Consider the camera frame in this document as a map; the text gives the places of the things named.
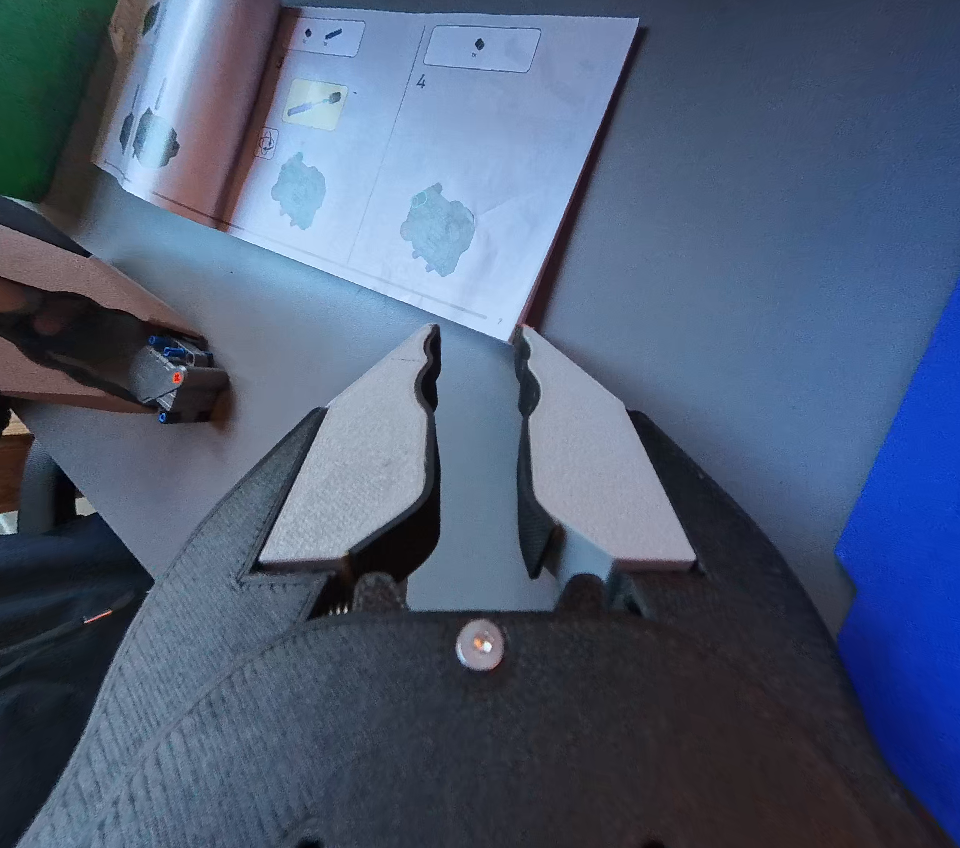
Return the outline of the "blue plastic tray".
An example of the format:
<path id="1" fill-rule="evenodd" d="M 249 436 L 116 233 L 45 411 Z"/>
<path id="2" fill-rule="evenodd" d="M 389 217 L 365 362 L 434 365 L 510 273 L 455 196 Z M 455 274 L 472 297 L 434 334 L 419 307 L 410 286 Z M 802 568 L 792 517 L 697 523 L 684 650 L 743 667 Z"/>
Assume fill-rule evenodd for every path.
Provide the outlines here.
<path id="1" fill-rule="evenodd" d="M 959 841 L 959 288 L 835 547 L 838 646 L 894 773 Z"/>

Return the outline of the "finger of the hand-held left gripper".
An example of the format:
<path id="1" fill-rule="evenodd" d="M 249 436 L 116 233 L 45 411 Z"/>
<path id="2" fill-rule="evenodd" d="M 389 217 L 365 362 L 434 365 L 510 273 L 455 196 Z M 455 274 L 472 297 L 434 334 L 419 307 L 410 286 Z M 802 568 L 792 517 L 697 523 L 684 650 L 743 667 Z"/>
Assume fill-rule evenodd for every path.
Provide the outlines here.
<path id="1" fill-rule="evenodd" d="M 146 352 L 210 346 L 166 302 L 51 224 L 1 227 L 2 372 L 138 372 Z"/>
<path id="2" fill-rule="evenodd" d="M 132 391 L 134 360 L 162 332 L 160 315 L 73 315 L 43 333 L 38 315 L 2 316 L 2 395 L 154 415 Z"/>

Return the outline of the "white instruction booklet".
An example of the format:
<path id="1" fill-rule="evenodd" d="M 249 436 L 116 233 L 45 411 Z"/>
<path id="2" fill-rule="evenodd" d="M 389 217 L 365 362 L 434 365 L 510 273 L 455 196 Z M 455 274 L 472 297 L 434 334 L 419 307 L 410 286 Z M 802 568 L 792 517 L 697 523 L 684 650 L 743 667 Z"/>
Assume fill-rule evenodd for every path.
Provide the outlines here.
<path id="1" fill-rule="evenodd" d="M 640 31 L 149 0 L 92 160 L 146 203 L 509 341 Z"/>

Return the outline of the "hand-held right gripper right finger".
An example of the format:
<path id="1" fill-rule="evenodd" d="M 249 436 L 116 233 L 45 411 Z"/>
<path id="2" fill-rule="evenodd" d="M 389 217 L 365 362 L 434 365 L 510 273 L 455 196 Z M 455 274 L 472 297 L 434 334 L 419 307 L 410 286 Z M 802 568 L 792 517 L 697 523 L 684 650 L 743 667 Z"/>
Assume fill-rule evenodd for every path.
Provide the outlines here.
<path id="1" fill-rule="evenodd" d="M 514 336 L 524 566 L 586 574 L 687 571 L 694 547 L 624 402 L 529 326 Z"/>

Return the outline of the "grey pull-back motor block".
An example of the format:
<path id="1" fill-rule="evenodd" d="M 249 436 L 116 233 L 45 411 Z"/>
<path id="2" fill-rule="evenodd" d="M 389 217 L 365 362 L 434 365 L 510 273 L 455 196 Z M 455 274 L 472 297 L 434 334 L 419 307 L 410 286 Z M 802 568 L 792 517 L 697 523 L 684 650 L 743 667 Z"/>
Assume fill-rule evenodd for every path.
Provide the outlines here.
<path id="1" fill-rule="evenodd" d="M 129 369 L 129 390 L 161 424 L 207 423 L 230 384 L 211 351 L 186 338 L 152 335 Z"/>

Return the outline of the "green board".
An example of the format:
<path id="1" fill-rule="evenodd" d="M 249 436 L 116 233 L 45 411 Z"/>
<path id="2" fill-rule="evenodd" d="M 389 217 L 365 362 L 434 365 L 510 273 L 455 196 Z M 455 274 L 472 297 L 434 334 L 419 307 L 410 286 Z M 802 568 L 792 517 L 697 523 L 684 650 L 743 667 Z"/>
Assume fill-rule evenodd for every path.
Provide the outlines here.
<path id="1" fill-rule="evenodd" d="M 1 193 L 41 200 L 117 0 L 1 0 Z"/>

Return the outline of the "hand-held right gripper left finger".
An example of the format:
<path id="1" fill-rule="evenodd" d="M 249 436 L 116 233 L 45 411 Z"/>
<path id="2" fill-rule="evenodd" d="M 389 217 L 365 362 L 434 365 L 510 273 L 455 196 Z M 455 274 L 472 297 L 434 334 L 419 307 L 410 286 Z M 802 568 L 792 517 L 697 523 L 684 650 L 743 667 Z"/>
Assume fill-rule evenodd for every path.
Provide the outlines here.
<path id="1" fill-rule="evenodd" d="M 441 329 L 428 324 L 320 412 L 271 515 L 257 567 L 405 582 L 441 530 L 435 412 Z"/>

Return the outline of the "dark cloth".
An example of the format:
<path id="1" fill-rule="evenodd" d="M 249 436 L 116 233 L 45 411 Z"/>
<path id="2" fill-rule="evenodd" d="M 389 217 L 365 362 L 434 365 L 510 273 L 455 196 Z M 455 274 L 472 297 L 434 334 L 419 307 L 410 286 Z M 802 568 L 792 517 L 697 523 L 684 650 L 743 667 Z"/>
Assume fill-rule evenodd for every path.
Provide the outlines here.
<path id="1" fill-rule="evenodd" d="M 1 540 L 1 845 L 71 758 L 154 579 L 100 515 Z"/>

